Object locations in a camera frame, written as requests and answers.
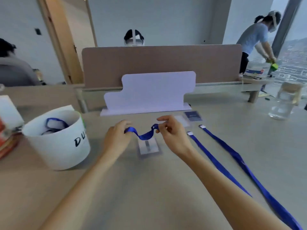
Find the white container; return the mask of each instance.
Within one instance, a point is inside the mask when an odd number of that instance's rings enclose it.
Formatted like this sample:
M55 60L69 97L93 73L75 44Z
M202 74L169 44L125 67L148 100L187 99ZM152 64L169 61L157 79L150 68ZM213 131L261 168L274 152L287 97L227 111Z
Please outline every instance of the white container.
M47 118L61 119L69 127L56 133L42 135L48 130L45 127ZM81 116L74 110L47 112L28 122L22 133L53 170L65 170L79 164L91 150Z

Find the person's hair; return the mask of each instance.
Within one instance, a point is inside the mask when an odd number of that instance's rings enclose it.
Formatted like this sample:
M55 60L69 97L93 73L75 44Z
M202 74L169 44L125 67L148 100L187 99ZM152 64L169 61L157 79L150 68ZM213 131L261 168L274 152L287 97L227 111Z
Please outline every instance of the person's hair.
M8 57L9 51L14 53L15 46L0 38L0 57Z
M282 19L282 15L280 14L280 12L276 12L275 17L276 17L276 24L278 25L280 23L280 20ZM261 19L263 19L264 22L270 22L273 21L273 16L267 15L264 17L262 15L259 15L258 17L255 18L254 23L258 23L258 21Z
M144 41L144 37L141 35L141 33L138 31L138 30L135 30L135 35L139 35L140 36L140 39L142 41ZM128 30L125 37L124 37L124 40L128 40L128 39L131 39L133 37L133 34L132 34L132 29Z

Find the tabletop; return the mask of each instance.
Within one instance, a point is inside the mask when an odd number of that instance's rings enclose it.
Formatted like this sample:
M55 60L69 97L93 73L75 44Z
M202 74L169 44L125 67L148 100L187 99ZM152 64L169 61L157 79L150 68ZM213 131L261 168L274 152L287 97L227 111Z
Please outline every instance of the tabletop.
M27 100L25 109L17 97L12 100L26 121L43 110L58 107L58 100L48 99L47 104L42 101L43 109L37 101ZM259 98L251 104L241 93L193 95L187 96L186 101L203 118L187 130L193 131L242 186L270 210L248 176L198 124L206 125L233 147L264 187L307 228L307 112L295 107L289 120L274 120L268 116L270 101ZM62 101L61 105L75 102L73 95L66 102ZM92 150L82 163L65 171L48 169L22 139L0 161L0 229L37 229L93 164L110 126L128 119L143 134L157 122L157 117L165 114L182 115L183 112L104 117L98 111L83 114ZM83 229L231 229L197 176L167 148L160 134L154 137L160 151L146 157L140 156L137 138L133 137L99 184Z

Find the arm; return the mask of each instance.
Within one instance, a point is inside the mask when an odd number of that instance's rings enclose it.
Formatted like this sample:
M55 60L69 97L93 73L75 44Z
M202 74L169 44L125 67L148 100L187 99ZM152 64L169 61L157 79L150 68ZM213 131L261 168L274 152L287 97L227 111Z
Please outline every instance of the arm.
M267 53L264 51L262 44L258 43L255 45L255 49L257 50L257 52L262 55L263 58L268 59L269 56L267 55Z
M264 51L268 54L269 59L272 60L274 63L276 63L276 58L273 54L273 51L272 51L272 48L271 48L271 45L269 44L269 42L262 42L261 45L262 45Z
M166 121L159 124L165 143L194 171L234 230L290 230L205 160L190 143L182 124L173 116L162 116L157 120Z
M129 122L123 120L109 129L104 140L102 156L65 196L40 230L81 229L97 185L130 142L131 132L124 134L127 124Z

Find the white wall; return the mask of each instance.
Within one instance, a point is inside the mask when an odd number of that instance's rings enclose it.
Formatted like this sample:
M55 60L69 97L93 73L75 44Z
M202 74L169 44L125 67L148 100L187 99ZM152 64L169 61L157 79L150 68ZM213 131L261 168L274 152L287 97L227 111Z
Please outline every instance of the white wall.
M270 12L273 0L232 0L223 44L234 44L258 15Z
M215 0L210 31L210 44L223 44L231 1Z
M209 43L214 0L88 1L98 46L124 46L129 29L146 46Z
M40 69L48 84L64 81L36 0L1 0L0 18L0 38L16 45L18 58ZM42 35L37 35L34 28L39 28Z
M82 49L95 47L90 19L84 0L62 0L66 18L76 46L77 54L83 69Z

